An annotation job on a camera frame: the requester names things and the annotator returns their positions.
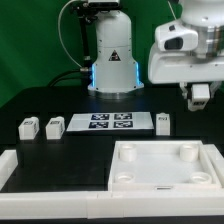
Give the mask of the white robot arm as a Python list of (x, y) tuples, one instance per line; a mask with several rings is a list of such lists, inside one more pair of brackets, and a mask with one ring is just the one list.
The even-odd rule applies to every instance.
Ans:
[[(148, 59), (153, 84), (177, 83), (190, 101), (208, 100), (224, 81), (224, 0), (171, 0), (182, 6), (178, 19), (155, 29)], [(131, 20), (120, 0), (87, 0), (97, 19), (98, 56), (88, 90), (129, 94), (144, 87), (132, 56)]]

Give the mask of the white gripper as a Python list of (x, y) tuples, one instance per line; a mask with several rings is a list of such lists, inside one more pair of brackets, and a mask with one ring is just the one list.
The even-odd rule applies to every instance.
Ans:
[(180, 83), (184, 99), (189, 97), (187, 83), (212, 82), (210, 97), (224, 81), (224, 52), (214, 58), (199, 59), (186, 52), (161, 52), (154, 44), (150, 50), (148, 79), (153, 84)]

